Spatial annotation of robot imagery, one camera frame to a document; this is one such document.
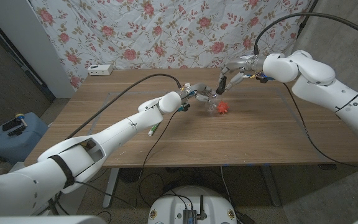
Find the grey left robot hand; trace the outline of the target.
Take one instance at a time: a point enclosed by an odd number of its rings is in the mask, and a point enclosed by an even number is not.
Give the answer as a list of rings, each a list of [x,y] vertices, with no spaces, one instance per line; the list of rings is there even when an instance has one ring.
[[[184,84],[179,90],[179,96],[183,104],[192,97],[195,97],[198,101],[207,102],[213,107],[217,107],[219,104],[218,94],[204,83]]]

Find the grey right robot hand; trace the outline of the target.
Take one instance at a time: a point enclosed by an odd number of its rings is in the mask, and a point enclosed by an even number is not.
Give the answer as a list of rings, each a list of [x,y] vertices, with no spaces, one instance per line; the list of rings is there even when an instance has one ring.
[[[263,64],[266,57],[258,55],[245,55],[238,59],[230,60],[221,67],[221,71],[218,79],[218,87],[216,93],[222,95],[225,91],[230,90],[234,85],[240,83],[245,79],[246,73],[253,72],[259,73],[263,69]],[[235,75],[227,84],[226,73],[239,70],[239,73]]]

